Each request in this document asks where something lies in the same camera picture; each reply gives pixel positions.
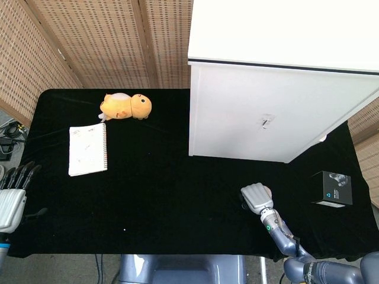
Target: table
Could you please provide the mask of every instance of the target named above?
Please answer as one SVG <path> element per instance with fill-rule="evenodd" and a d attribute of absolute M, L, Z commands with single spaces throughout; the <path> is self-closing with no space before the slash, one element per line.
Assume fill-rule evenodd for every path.
<path fill-rule="evenodd" d="M 99 122 L 106 93 L 142 93 L 147 120 L 107 121 L 108 170 L 68 175 L 69 127 Z M 53 89 L 41 94 L 21 163 L 43 166 L 25 214 L 45 216 L 11 235 L 10 256 L 34 253 L 251 254 L 282 257 L 240 188 L 269 186 L 274 207 L 315 257 L 379 250 L 368 186 L 347 123 L 290 164 L 188 156 L 187 89 Z M 311 204 L 309 176 L 350 175 L 354 205 Z"/>

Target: wicker panel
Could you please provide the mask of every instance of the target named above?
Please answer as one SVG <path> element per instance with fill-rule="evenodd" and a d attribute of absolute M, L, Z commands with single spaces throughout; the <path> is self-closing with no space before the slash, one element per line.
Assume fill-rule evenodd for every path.
<path fill-rule="evenodd" d="M 149 88 L 131 1 L 29 0 L 86 88 Z"/>
<path fill-rule="evenodd" d="M 160 88 L 189 88 L 191 0 L 146 0 Z"/>
<path fill-rule="evenodd" d="M 0 107 L 25 125 L 44 90 L 80 87 L 16 0 L 0 3 L 0 43 Z"/>
<path fill-rule="evenodd" d="M 375 99 L 365 108 L 350 117 L 349 128 L 351 136 L 355 137 L 377 123 L 379 123 L 379 98 Z"/>
<path fill-rule="evenodd" d="M 356 151 L 363 177 L 370 187 L 371 200 L 379 205 L 379 141 Z"/>

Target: cabinet top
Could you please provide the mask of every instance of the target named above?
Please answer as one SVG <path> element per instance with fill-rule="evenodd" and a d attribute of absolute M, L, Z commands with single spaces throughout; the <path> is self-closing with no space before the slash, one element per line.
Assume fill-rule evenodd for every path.
<path fill-rule="evenodd" d="M 379 1 L 194 0 L 189 60 L 379 73 Z"/>

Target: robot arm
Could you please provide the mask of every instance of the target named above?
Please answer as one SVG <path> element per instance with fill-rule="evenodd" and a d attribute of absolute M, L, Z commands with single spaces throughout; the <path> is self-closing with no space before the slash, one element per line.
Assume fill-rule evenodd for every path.
<path fill-rule="evenodd" d="M 293 283 L 305 281 L 309 284 L 365 283 L 361 271 L 357 267 L 333 262 L 317 262 L 306 252 L 296 242 L 279 213 L 273 209 L 274 203 L 267 187 L 256 183 L 242 188 L 241 193 L 251 211 L 261 216 L 262 223 L 281 253 L 293 257 L 284 262 L 284 271 L 290 281 Z"/>

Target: cabinet door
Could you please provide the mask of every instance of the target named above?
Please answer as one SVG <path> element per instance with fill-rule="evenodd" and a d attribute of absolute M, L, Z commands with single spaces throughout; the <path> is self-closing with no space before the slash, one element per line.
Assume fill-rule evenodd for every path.
<path fill-rule="evenodd" d="M 288 163 L 378 88 L 376 75 L 193 63 L 189 155 Z"/>

